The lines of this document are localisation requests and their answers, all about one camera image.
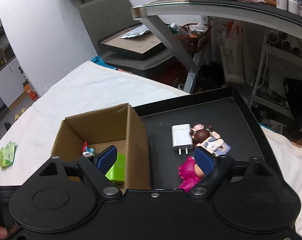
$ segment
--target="white charger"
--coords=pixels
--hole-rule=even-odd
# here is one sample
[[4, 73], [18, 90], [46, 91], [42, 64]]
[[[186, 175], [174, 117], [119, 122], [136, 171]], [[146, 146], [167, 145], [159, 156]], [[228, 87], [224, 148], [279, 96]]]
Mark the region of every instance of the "white charger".
[[190, 129], [189, 123], [172, 126], [172, 147], [179, 150], [179, 155], [181, 155], [182, 148], [185, 148], [186, 154], [188, 154], [188, 149], [193, 148]]

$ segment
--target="magenta dinosaur toy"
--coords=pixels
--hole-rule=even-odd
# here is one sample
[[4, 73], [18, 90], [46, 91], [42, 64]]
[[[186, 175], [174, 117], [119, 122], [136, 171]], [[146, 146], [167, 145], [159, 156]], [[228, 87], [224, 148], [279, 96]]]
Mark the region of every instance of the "magenta dinosaur toy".
[[179, 188], [184, 189], [185, 192], [188, 192], [192, 187], [197, 184], [205, 175], [195, 163], [194, 157], [189, 156], [184, 164], [179, 168], [179, 175], [183, 182]]

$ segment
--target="white tablecloth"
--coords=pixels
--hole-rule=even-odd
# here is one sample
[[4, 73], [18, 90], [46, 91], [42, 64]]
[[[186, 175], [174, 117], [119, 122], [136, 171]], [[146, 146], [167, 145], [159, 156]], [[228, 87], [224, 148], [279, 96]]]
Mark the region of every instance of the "white tablecloth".
[[[129, 73], [83, 63], [36, 101], [0, 140], [16, 142], [14, 164], [1, 170], [0, 186], [23, 184], [49, 157], [66, 117], [129, 102], [132, 106], [186, 95], [173, 87]], [[302, 202], [302, 149], [284, 136], [262, 128], [286, 182]], [[302, 235], [302, 209], [296, 222]]]

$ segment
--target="metal desk leg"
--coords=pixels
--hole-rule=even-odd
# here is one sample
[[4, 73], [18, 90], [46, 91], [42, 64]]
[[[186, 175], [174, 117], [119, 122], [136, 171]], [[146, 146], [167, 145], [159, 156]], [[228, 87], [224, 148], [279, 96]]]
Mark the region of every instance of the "metal desk leg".
[[266, 60], [266, 52], [264, 51], [264, 44], [267, 43], [267, 38], [268, 38], [268, 30], [265, 31], [265, 33], [264, 33], [264, 39], [262, 41], [262, 49], [261, 49], [261, 56], [260, 56], [258, 73], [257, 73], [255, 85], [254, 85], [254, 88], [252, 90], [251, 98], [250, 98], [250, 102], [249, 102], [249, 108], [250, 109], [251, 109], [252, 103], [253, 103], [253, 96], [256, 94], [257, 87], [259, 85], [259, 80], [260, 80], [262, 68], [264, 67], [264, 63], [265, 63], [265, 60]]
[[196, 79], [194, 78], [199, 71], [199, 67], [192, 60], [189, 53], [184, 49], [183, 45], [173, 35], [170, 29], [163, 23], [163, 21], [157, 16], [150, 16], [147, 18], [139, 19], [158, 39], [166, 46], [175, 57], [184, 65], [189, 71], [184, 91], [192, 93], [192, 88]]

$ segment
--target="green packet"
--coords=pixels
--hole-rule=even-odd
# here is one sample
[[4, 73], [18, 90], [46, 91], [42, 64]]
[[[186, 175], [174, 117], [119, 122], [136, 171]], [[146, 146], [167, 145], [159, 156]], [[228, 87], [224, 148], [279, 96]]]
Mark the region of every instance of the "green packet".
[[10, 166], [14, 162], [15, 143], [9, 142], [5, 148], [0, 150], [0, 167]]

